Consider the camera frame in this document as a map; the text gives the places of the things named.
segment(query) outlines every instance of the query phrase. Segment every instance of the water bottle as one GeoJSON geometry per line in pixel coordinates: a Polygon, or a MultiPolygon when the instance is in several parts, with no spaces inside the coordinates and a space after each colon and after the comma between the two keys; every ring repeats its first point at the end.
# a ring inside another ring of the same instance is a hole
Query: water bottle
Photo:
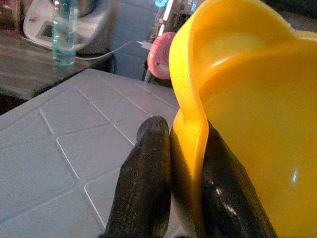
{"type": "Polygon", "coordinates": [[[76,53],[77,0],[53,0],[53,4],[53,60],[60,65],[72,65],[76,53]]]}

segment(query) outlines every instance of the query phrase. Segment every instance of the countertop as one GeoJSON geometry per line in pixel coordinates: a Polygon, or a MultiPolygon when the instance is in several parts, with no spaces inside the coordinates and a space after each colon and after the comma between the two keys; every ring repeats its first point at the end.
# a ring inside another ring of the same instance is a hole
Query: countertop
{"type": "Polygon", "coordinates": [[[30,100],[97,63],[100,60],[77,59],[72,66],[58,66],[51,51],[16,34],[0,32],[1,95],[30,100]]]}
{"type": "Polygon", "coordinates": [[[139,125],[177,111],[170,88],[87,69],[0,116],[0,238],[97,237],[139,125]]]}

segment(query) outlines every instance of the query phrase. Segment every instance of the white tiled table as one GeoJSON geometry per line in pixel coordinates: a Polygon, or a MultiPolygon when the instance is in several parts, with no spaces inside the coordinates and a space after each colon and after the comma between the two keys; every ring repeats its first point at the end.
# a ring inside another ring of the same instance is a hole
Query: white tiled table
{"type": "Polygon", "coordinates": [[[171,89],[88,69],[0,116],[0,238],[97,237],[139,125],[177,110],[171,89]]]}

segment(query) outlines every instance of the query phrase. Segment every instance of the white appliance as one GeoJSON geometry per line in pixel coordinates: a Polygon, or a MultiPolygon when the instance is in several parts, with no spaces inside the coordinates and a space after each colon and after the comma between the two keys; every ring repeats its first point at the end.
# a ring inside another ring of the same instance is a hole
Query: white appliance
{"type": "MultiPolygon", "coordinates": [[[[27,38],[48,49],[52,48],[53,11],[51,0],[33,0],[23,25],[27,38]]],[[[78,19],[76,51],[104,53],[109,48],[117,14],[116,0],[97,1],[91,13],[78,19]]]]}

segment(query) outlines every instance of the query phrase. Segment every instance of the yellow bowl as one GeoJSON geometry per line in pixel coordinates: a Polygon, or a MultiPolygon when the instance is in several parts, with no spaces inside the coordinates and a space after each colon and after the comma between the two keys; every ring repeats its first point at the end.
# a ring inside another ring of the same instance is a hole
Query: yellow bowl
{"type": "Polygon", "coordinates": [[[173,194],[203,236],[209,120],[245,166],[281,237],[317,237],[317,34],[257,0],[207,0],[169,54],[180,106],[171,132],[173,194]]]}

